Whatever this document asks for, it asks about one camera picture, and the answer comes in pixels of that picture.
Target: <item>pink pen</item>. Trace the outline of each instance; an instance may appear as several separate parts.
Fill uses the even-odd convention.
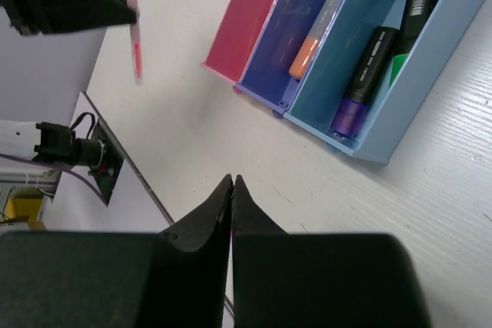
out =
[[[138,0],[127,0],[130,8],[138,11]],[[140,27],[138,22],[130,26],[131,51],[133,54],[133,68],[137,84],[141,84],[142,79],[142,62],[141,62],[141,44],[140,44]]]

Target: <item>gray wall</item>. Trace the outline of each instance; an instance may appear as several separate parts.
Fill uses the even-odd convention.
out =
[[[22,38],[0,8],[0,119],[68,124],[104,33]]]

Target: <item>marker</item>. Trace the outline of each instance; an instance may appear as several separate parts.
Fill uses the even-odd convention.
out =
[[[398,72],[410,54],[418,35],[429,19],[438,0],[407,0],[403,19],[401,20],[400,37],[394,53],[393,70],[390,86],[398,76]]]
[[[324,3],[316,21],[314,21],[313,27],[309,31],[309,34],[307,34],[307,37],[301,46],[301,50],[299,50],[297,57],[294,59],[294,63],[292,63],[292,66],[289,69],[289,74],[293,78],[301,80],[304,73],[306,73],[306,70],[311,63],[311,59],[317,51],[321,38],[330,23],[332,23],[335,12],[341,1],[342,0],[326,0]]]
[[[138,10],[138,0],[127,0],[128,6],[134,10]],[[140,43],[140,26],[137,23],[130,25],[131,38],[131,53],[133,56],[133,69],[135,72],[135,80],[137,84],[141,84],[143,75],[141,61],[141,43]]]
[[[393,55],[397,38],[396,28],[377,27],[374,30],[337,114],[331,122],[332,131],[347,137],[356,137],[359,134]]]

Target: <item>yellow object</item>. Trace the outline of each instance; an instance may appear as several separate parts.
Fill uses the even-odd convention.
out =
[[[29,216],[28,221],[36,222],[41,210],[41,204],[42,199],[10,199],[5,208],[6,220],[27,215]]]

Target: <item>purple marker cap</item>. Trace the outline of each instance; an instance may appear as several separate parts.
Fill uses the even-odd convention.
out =
[[[330,129],[348,137],[355,137],[362,128],[369,107],[350,99],[342,99]]]

